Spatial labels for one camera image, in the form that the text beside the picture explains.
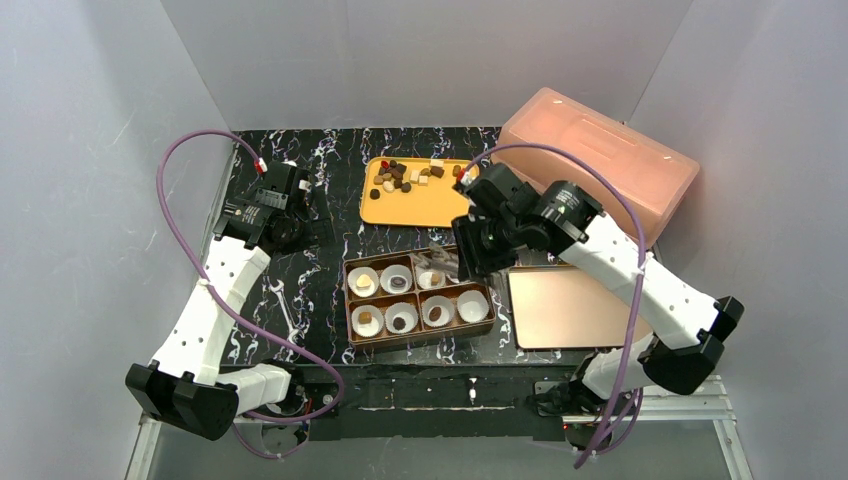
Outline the dark oval chocolate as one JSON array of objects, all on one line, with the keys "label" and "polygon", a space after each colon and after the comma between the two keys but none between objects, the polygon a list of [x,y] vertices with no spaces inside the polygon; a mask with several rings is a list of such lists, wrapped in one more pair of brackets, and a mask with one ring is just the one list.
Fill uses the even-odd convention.
[{"label": "dark oval chocolate", "polygon": [[432,323],[438,322],[442,317],[442,308],[440,306],[433,307],[428,314],[428,318]]}]

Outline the cream white chocolate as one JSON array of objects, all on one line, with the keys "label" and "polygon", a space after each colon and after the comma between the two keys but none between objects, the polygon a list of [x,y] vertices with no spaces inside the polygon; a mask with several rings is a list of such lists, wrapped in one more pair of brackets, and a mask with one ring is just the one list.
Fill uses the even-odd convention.
[{"label": "cream white chocolate", "polygon": [[356,280],[356,286],[359,289],[369,289],[371,285],[371,278],[366,274],[360,275]]}]

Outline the rose gold box lid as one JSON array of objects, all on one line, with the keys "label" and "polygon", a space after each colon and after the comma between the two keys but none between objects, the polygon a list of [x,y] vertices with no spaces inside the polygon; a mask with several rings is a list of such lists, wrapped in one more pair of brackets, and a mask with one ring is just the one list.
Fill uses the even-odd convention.
[{"label": "rose gold box lid", "polygon": [[516,267],[507,279],[520,348],[623,345],[630,307],[585,272],[570,266]]}]

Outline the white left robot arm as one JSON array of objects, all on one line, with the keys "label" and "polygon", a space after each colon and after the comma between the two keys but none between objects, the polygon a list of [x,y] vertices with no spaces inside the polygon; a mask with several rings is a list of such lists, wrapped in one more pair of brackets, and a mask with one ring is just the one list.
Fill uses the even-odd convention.
[{"label": "white left robot arm", "polygon": [[276,254],[332,240],[327,215],[309,215],[307,170],[268,168],[243,197],[225,203],[213,229],[203,276],[163,345],[145,365],[132,365],[125,384],[150,417],[208,440],[221,438],[233,420],[268,404],[293,405],[304,377],[293,364],[265,360],[223,373],[220,357],[235,324],[209,293],[240,311]]}]

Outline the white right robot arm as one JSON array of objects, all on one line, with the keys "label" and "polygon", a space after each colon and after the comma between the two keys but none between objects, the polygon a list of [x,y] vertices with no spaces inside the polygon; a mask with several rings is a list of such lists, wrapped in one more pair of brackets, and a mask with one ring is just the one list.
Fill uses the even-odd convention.
[{"label": "white right robot arm", "polygon": [[650,326],[641,340],[627,335],[620,349],[585,360],[572,377],[573,393],[608,400],[657,385],[689,395],[713,373],[743,305],[687,285],[578,185],[560,180],[538,193],[496,164],[478,176],[461,174],[452,188],[469,202],[467,214],[451,222],[460,280],[482,281],[513,266],[522,247],[547,252],[627,302]]}]

